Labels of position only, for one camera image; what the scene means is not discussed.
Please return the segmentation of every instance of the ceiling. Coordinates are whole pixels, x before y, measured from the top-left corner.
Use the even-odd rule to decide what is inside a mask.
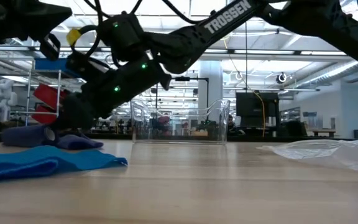
[[[83,0],[40,0],[42,2],[71,7],[74,15],[53,30],[53,33],[62,43],[62,47],[67,47],[66,35],[72,28],[83,27],[88,24],[97,24],[96,13]],[[122,11],[130,11],[135,5],[135,0],[101,0],[103,11],[108,14],[120,14]],[[212,10],[219,10],[224,7],[228,0],[171,0],[172,4],[177,7],[184,15],[193,20],[202,20],[208,17]],[[282,9],[287,2],[275,3],[272,6]],[[341,1],[342,9],[346,13],[353,14],[354,19],[358,20],[356,1]],[[138,20],[146,31],[167,33],[183,26],[188,26],[185,21],[177,17],[161,0],[144,0],[137,10]],[[76,43],[76,47],[89,48],[95,40],[95,34],[85,34]],[[0,58],[7,60],[13,65],[21,68],[31,69],[32,58],[42,57],[42,55],[33,49],[33,52],[25,50],[9,49],[9,47],[36,47],[38,43],[27,40],[14,40],[10,45],[3,45],[0,48]],[[335,47],[316,37],[303,37],[294,34],[281,27],[272,26],[259,18],[252,18],[246,24],[241,25],[231,32],[227,37],[217,41],[210,49],[237,49],[249,50],[248,56],[245,54],[232,55],[233,60],[228,54],[216,54],[213,50],[203,55],[201,60],[221,60],[224,71],[224,87],[245,87],[242,82],[241,75],[248,75],[247,81],[251,88],[271,88],[276,87],[276,77],[280,73],[285,73],[289,77],[290,83],[302,82],[311,77],[316,72],[335,65],[352,61],[351,58],[339,52]],[[293,55],[291,52],[302,51],[301,55]],[[61,56],[66,57],[70,54],[68,50],[62,50]],[[109,52],[95,53],[95,57],[101,60],[109,55]],[[184,74],[190,77],[197,77],[200,69],[200,63],[196,62]],[[24,78],[18,79],[23,84],[27,82]],[[46,82],[48,84],[56,84],[56,80],[50,78],[36,78],[32,83]],[[81,82],[78,80],[68,80],[63,84],[71,84],[70,89],[79,89]],[[194,86],[197,87],[197,81],[191,82],[175,82],[172,86]],[[197,101],[197,97],[193,96],[193,90],[187,89],[171,89],[169,91],[159,91],[162,106],[189,106]],[[172,97],[182,97],[181,102]],[[140,96],[144,100],[152,100],[155,95],[150,91],[146,91]],[[233,99],[235,97],[234,90],[224,90],[224,97]]]

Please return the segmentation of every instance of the blue towel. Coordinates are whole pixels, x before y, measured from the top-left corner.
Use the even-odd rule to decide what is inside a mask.
[[[72,154],[53,146],[39,146],[23,152],[0,154],[0,180],[126,165],[125,158],[97,150]]]
[[[96,149],[103,147],[102,142],[89,139],[84,134],[76,136],[73,134],[59,137],[47,125],[33,125],[7,128],[1,134],[2,143],[6,146],[37,147],[56,146],[60,149]]]

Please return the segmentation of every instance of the desk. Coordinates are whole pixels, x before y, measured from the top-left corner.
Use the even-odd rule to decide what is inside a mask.
[[[319,129],[319,130],[309,130],[314,133],[314,136],[318,136],[319,133],[328,133],[330,138],[334,137],[335,129]]]
[[[358,172],[256,149],[275,143],[104,143],[129,167],[0,183],[0,223],[358,224]]]

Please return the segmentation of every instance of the yellow cable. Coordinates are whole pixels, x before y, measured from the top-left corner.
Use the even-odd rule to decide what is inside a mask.
[[[223,40],[223,43],[224,43],[224,47],[227,49],[227,43],[226,43],[226,40],[224,39]],[[246,81],[244,81],[244,79],[242,78],[242,75],[240,76],[241,77],[241,80],[244,82],[244,84],[246,84],[246,87],[248,88],[248,86],[247,86],[247,83],[246,83]],[[263,101],[263,99],[262,99],[262,97],[260,97],[255,91],[252,91],[254,94],[255,94],[255,96],[257,96],[259,99],[260,99],[260,102],[262,103],[262,116],[263,116],[263,121],[264,121],[264,123],[263,123],[263,131],[262,131],[262,137],[264,138],[265,137],[265,130],[266,130],[266,120],[265,120],[265,104],[264,104],[264,101]]]

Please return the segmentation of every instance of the yellow tag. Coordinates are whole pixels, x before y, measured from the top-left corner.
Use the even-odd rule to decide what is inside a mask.
[[[73,45],[80,37],[81,37],[81,33],[79,32],[78,29],[72,29],[66,35],[67,42],[70,46]]]

